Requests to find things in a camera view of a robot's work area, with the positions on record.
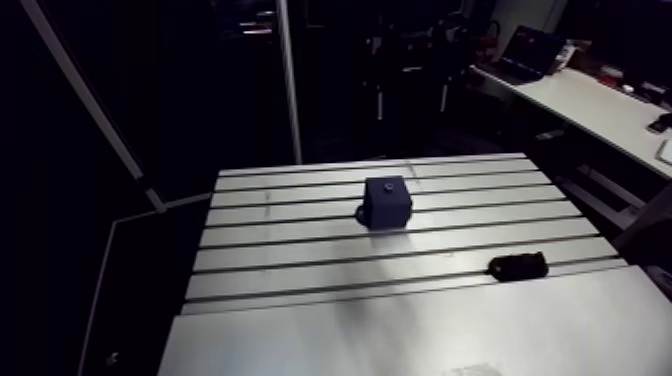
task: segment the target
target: slotted aluminum table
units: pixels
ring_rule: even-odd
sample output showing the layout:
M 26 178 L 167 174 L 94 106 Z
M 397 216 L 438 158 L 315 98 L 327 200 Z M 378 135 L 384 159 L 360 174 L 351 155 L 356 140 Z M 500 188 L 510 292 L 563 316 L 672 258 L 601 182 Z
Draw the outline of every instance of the slotted aluminum table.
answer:
M 369 232 L 363 181 L 389 175 L 413 216 Z M 537 251 L 546 279 L 484 274 Z M 523 154 L 496 154 L 220 172 L 160 374 L 662 375 L 669 348 L 643 272 Z

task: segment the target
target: monitor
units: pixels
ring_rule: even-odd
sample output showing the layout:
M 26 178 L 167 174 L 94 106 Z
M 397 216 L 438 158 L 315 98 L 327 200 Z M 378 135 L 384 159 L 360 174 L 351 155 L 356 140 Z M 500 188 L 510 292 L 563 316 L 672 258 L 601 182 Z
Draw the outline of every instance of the monitor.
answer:
M 564 45 L 562 38 L 518 26 L 501 60 L 536 74 L 546 74 Z

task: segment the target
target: black cube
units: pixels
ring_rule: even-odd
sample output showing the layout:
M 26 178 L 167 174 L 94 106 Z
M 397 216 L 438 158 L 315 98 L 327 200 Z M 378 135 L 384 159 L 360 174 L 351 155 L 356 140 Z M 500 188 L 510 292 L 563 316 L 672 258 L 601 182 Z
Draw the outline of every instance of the black cube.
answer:
M 367 178 L 364 204 L 357 209 L 356 217 L 372 230 L 403 228 L 411 218 L 412 207 L 411 195 L 401 176 Z

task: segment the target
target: white desk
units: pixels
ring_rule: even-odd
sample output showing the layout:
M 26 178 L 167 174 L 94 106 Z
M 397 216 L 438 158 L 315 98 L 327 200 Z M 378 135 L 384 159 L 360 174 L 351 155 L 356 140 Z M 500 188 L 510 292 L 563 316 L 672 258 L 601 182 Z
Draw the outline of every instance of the white desk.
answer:
M 569 68 L 539 81 L 517 86 L 476 67 L 472 69 L 615 147 L 668 180 L 667 187 L 639 208 L 634 222 L 615 240 L 618 248 L 672 208 L 672 166 L 655 157 L 661 143 L 670 137 L 672 131 L 656 135 L 645 129 L 667 111 Z
M 402 175 L 406 229 L 353 218 Z M 523 154 L 222 171 L 159 374 L 669 375 L 672 307 Z M 498 284 L 493 257 L 549 277 Z

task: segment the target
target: metal rod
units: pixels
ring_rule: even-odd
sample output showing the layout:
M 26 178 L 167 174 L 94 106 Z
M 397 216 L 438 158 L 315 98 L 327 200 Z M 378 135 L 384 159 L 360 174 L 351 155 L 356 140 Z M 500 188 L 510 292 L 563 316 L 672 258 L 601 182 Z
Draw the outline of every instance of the metal rod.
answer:
M 448 96 L 448 84 L 443 84 L 441 89 L 441 112 L 446 112 L 446 97 Z
M 285 70 L 285 87 L 287 90 L 287 105 L 289 106 L 289 125 L 292 129 L 292 143 L 294 146 L 294 162 L 303 164 L 301 154 L 301 132 L 299 129 L 299 115 L 296 107 L 296 86 L 294 82 L 294 61 L 292 59 L 292 41 L 289 33 L 289 16 L 287 14 L 287 0 L 276 0 L 278 28 L 280 31 L 280 45 L 282 46 L 282 63 Z
M 103 109 L 100 104 L 98 104 L 96 98 L 93 96 L 93 93 L 84 81 L 84 78 L 77 70 L 77 67 L 63 47 L 61 41 L 58 39 L 58 36 L 51 27 L 47 17 L 44 15 L 42 8 L 40 8 L 36 0 L 21 0 L 21 5 L 28 14 L 28 17 L 30 17 L 37 32 L 40 34 L 40 37 L 42 37 L 42 40 L 47 45 L 47 48 L 56 60 L 56 63 L 61 68 L 61 71 L 63 71 L 65 78 L 75 90 L 75 93 L 77 93 L 77 96 L 88 110 L 100 131 L 103 132 L 103 135 L 110 143 L 110 146 L 112 146 L 112 149 L 114 149 L 119 159 L 121 159 L 122 163 L 126 166 L 126 169 L 128 169 L 136 181 L 142 178 L 144 175 L 142 169 L 133 158 L 133 155 L 126 147 L 121 137 L 119 137 L 119 134 L 103 112 Z M 165 205 L 159 196 L 153 190 L 149 192 L 150 190 L 145 192 L 152 205 L 154 205 L 159 212 L 165 211 Z

